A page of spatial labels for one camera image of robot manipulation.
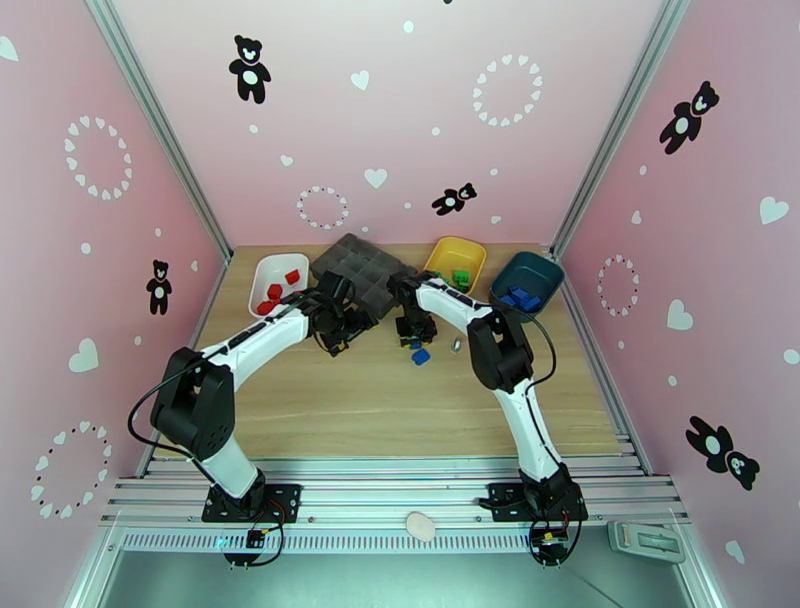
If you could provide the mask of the grey compartment tray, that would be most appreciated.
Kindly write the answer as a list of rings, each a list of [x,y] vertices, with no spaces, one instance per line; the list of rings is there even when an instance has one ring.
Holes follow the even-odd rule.
[[[418,270],[383,249],[348,233],[331,245],[310,265],[315,279],[333,272],[348,279],[354,289],[353,301],[377,320],[397,306],[387,287],[396,273],[413,276]]]

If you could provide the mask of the yellow plastic container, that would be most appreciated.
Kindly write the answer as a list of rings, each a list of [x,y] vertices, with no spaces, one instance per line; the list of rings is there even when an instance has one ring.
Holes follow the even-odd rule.
[[[477,284],[487,259],[485,247],[477,242],[456,236],[442,237],[431,251],[424,269],[433,273],[441,272],[452,280],[453,270],[466,270],[471,275],[472,289]]]

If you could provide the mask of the white plastic container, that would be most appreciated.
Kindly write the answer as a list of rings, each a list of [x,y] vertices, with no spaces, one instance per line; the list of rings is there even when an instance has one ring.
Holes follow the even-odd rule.
[[[302,274],[302,279],[296,285],[288,285],[284,276],[298,269]],[[289,295],[305,290],[308,287],[310,273],[310,262],[306,255],[301,253],[282,253],[272,254],[261,259],[255,270],[254,278],[250,290],[249,311],[254,317],[261,317],[256,314],[256,307],[262,301],[266,301],[266,290],[270,284],[279,283],[283,285],[283,297],[279,303]]]

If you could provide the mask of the dark blue plastic container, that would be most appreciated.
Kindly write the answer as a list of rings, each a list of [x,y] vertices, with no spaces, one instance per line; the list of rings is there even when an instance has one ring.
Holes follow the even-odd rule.
[[[535,318],[550,303],[564,280],[563,269],[555,262],[533,252],[515,253],[493,279],[489,287],[491,304],[513,312],[521,322]],[[517,308],[511,309],[500,299],[508,297],[510,286],[519,286],[528,291],[532,297],[539,297],[541,308],[535,313],[526,313]]]

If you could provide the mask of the aluminium extrusion base rails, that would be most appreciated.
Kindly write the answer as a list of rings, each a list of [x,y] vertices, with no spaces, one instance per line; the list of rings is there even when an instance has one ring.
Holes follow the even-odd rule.
[[[668,475],[648,475],[631,455],[569,457],[592,525],[625,520],[686,523]],[[518,480],[511,457],[271,459],[257,463],[272,483],[302,487],[295,528],[389,529],[419,512],[439,527],[476,528],[491,519],[477,500],[489,484]],[[156,458],[140,478],[118,479],[100,513],[111,526],[199,527],[208,484],[177,459]]]

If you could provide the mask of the perforated metal vent strip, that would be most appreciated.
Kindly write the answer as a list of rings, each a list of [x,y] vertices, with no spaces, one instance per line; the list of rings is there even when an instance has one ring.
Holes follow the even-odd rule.
[[[526,553],[527,531],[522,528],[445,529],[430,541],[405,530],[311,530],[289,528],[270,532],[261,541],[245,530],[129,528],[116,545],[137,552],[252,555],[257,559],[285,554],[483,554]]]

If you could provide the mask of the grey plastic clip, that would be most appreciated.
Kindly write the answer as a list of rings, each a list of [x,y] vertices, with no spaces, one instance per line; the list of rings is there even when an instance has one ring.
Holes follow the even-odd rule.
[[[615,521],[608,524],[608,534],[611,548],[618,552],[667,561],[683,555],[679,536],[663,527]]]

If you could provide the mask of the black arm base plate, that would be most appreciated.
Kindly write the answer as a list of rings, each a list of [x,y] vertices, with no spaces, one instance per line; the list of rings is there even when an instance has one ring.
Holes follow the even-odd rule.
[[[286,524],[298,517],[302,486],[298,484],[261,484],[245,497],[236,499],[218,484],[208,492],[201,514],[204,523]]]
[[[553,490],[545,485],[492,483],[481,506],[495,522],[587,521],[588,510],[578,484]]]

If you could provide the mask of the aluminium frame post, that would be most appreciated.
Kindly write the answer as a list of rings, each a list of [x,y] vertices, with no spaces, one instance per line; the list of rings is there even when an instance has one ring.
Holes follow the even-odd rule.
[[[597,149],[548,245],[547,253],[551,259],[559,261],[565,255],[691,3],[692,0],[662,0]]]
[[[144,66],[129,39],[113,0],[83,0],[160,143],[192,207],[226,265],[233,249],[211,208]]]

